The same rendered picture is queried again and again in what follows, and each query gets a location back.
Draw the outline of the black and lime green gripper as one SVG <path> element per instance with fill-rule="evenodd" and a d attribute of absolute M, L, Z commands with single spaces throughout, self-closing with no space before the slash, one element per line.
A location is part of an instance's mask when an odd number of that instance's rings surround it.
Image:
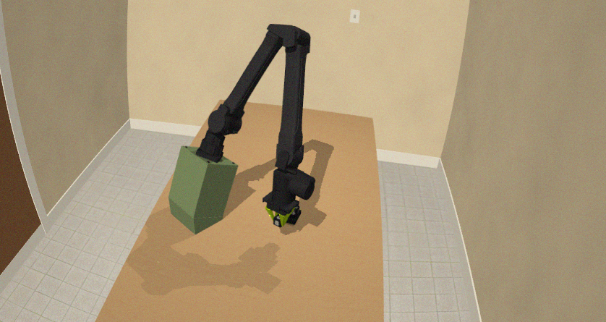
<path fill-rule="evenodd" d="M 294 211 L 295 207 L 299 206 L 299 201 L 294 200 L 289 204 L 289 191 L 277 191 L 273 188 L 273 191 L 268 193 L 263 198 L 263 203 L 266 202 L 267 206 L 265 207 L 266 211 L 269 213 L 270 217 L 273 218 L 279 214 L 281 226 L 284 226 L 288 217 Z M 275 211 L 275 215 L 273 215 L 273 211 Z M 284 217 L 286 217 L 284 219 Z"/>

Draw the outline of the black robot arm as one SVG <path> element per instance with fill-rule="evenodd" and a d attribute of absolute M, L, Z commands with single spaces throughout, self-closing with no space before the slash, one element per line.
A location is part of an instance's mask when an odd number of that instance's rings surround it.
<path fill-rule="evenodd" d="M 302 145 L 304 76 L 311 37 L 308 32 L 293 25 L 269 24 L 267 30 L 263 42 L 229 97 L 218 107 L 218 110 L 210 114 L 209 128 L 196 155 L 216 163 L 220 161 L 219 158 L 223 157 L 224 135 L 238 134 L 242 127 L 242 117 L 245 113 L 243 110 L 247 100 L 280 48 L 285 47 L 286 66 L 281 129 L 276 146 L 277 169 L 273 171 L 273 188 L 277 191 L 288 190 L 290 204 L 296 196 L 308 200 L 315 188 L 315 178 L 298 169 L 304 156 Z"/>

